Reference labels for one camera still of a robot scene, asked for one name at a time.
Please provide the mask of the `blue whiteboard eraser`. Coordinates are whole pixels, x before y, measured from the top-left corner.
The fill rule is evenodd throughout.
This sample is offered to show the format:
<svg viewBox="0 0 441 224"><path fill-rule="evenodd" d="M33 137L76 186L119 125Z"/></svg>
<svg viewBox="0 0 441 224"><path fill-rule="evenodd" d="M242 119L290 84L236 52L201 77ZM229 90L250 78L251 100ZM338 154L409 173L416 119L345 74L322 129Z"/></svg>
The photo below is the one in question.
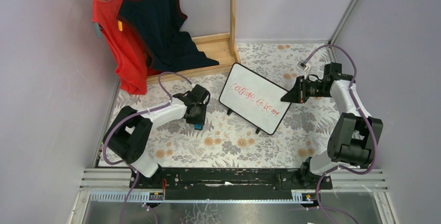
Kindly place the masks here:
<svg viewBox="0 0 441 224"><path fill-rule="evenodd" d="M203 129L203 124L195 124L195 125L194 125L194 128L195 128L196 130L202 130L202 129Z"/></svg>

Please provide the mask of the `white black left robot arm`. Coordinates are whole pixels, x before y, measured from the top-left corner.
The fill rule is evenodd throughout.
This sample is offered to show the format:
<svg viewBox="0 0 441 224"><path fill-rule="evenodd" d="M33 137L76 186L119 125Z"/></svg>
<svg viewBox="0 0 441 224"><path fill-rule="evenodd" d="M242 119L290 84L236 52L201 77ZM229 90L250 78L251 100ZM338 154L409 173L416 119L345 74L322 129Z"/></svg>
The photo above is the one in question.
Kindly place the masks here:
<svg viewBox="0 0 441 224"><path fill-rule="evenodd" d="M132 170L151 178L160 169L146 149L151 131L180 119L202 130L210 97L207 89L196 84L191 91L175 94L171 102L152 110L124 107L106 132L104 144Z"/></svg>

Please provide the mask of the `white whiteboard black frame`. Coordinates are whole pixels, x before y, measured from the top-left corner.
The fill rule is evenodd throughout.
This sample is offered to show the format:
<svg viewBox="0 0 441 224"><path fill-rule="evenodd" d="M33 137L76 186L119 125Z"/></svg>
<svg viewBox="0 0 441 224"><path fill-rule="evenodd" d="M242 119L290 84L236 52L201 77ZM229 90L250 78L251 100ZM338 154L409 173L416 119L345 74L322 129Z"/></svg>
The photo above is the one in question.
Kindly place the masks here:
<svg viewBox="0 0 441 224"><path fill-rule="evenodd" d="M288 91L240 63L231 66L219 102L260 131L273 135L291 106Z"/></svg>

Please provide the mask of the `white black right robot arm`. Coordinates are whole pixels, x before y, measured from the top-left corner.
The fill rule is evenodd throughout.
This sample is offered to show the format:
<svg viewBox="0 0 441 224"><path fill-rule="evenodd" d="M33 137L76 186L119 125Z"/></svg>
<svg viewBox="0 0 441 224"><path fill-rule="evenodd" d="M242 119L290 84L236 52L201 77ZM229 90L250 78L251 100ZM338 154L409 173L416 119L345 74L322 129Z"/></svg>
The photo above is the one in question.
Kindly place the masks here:
<svg viewBox="0 0 441 224"><path fill-rule="evenodd" d="M311 80L299 76L282 102L305 103L309 98L332 98L340 114L328 140L327 150L308 158L303 164L306 175L326 175L339 168L355 173L355 167L367 174L377 159L377 147L383 122L364 108L356 91L354 76L342 73L342 65L325 65L323 77Z"/></svg>

